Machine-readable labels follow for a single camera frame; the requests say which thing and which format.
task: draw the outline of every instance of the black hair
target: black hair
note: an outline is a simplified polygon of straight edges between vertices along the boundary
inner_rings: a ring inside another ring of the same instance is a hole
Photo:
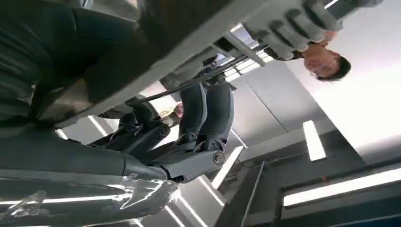
[[[343,56],[340,56],[337,61],[339,63],[339,70],[336,73],[329,77],[317,77],[317,79],[320,81],[335,81],[340,80],[347,75],[351,70],[351,63]]]

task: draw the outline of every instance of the white ceiling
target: white ceiling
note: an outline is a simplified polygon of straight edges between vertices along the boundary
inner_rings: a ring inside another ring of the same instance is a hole
[[[401,145],[401,1],[386,0],[344,21],[329,45],[352,64],[341,82],[311,78],[302,61],[287,62],[335,126],[367,162],[399,156]]]

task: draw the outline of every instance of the man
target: man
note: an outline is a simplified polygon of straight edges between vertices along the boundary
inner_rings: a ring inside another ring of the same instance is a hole
[[[305,68],[318,80],[334,81],[342,79],[351,69],[350,62],[340,54],[326,49],[329,42],[336,36],[336,32],[326,32],[325,38],[318,43],[310,43],[303,51],[294,51],[291,60],[303,58]],[[272,58],[284,61],[271,48],[265,52]]]

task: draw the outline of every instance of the ceiling light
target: ceiling light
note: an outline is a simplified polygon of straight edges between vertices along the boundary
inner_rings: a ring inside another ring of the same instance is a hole
[[[230,156],[226,160],[226,162],[221,167],[220,171],[217,173],[216,177],[212,181],[212,186],[217,189],[223,182],[224,178],[227,176],[231,167],[234,165],[235,161],[239,157],[241,151],[244,149],[243,146],[239,146],[231,152]]]
[[[234,129],[230,129],[230,132],[239,140],[244,148],[248,149],[248,146],[242,141],[241,137],[238,136]]]
[[[223,201],[214,193],[214,191],[209,187],[208,183],[202,178],[202,176],[198,177],[200,183],[205,186],[206,190],[214,197],[214,199],[220,204],[220,206],[224,207]]]
[[[239,23],[238,25],[236,25],[235,27],[233,27],[233,29],[230,30],[230,32],[235,32],[236,30],[240,29],[242,27],[242,24]]]
[[[332,5],[334,5],[336,2],[338,2],[339,0],[333,0],[333,1],[331,1],[331,2],[329,2],[329,4],[327,4],[327,5],[325,5],[324,6],[324,8],[325,9],[328,9],[328,8],[330,8]]]
[[[401,168],[287,195],[284,197],[283,205],[291,206],[399,180],[401,180]]]
[[[133,219],[132,221],[133,221],[133,223],[134,223],[135,225],[137,225],[137,226],[139,226],[139,227],[144,227],[143,224],[141,224],[141,222],[140,222],[139,220]]]
[[[189,212],[195,217],[195,219],[202,225],[202,227],[209,227],[206,223],[199,217],[199,215],[193,210],[189,203],[182,197],[179,196],[178,199],[184,204],[184,206],[189,210]]]
[[[88,116],[88,118],[103,136],[108,136],[107,132],[102,128],[102,126],[99,124],[99,122],[97,122],[97,120],[93,116]]]
[[[313,121],[304,122],[303,127],[311,161],[326,158],[326,153],[324,152],[322,142],[320,141]]]
[[[177,224],[180,227],[185,227],[185,225],[182,223],[182,221],[174,214],[174,212],[168,206],[165,206],[165,209],[174,218],[174,220],[177,222]]]
[[[60,138],[63,138],[65,140],[68,140],[67,135],[61,130],[61,129],[57,129],[56,133],[59,135]]]

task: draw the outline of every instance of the metal rod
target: metal rod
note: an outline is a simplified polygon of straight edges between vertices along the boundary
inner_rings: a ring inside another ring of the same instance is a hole
[[[240,39],[238,39],[232,33],[228,33],[224,36],[232,45],[234,45],[240,52],[248,56],[250,59],[254,60],[260,66],[265,66],[266,63],[260,58],[254,50],[252,50],[249,46],[245,45]]]
[[[264,164],[265,164],[265,162],[263,161],[263,162],[262,162],[262,165],[261,165],[261,168],[260,168],[260,170],[259,170],[259,173],[258,173],[258,177],[256,178],[255,185],[253,186],[252,194],[251,194],[251,196],[249,197],[248,204],[246,205],[246,210],[245,210],[245,213],[244,213],[244,217],[242,218],[242,222],[241,222],[240,227],[244,227],[244,225],[245,225],[246,217],[248,216],[249,209],[251,208],[252,201],[253,201],[253,198],[254,198],[255,193],[256,193],[256,189],[258,188],[259,181],[260,181],[260,179],[261,179],[261,175],[262,175],[262,172],[263,172]]]

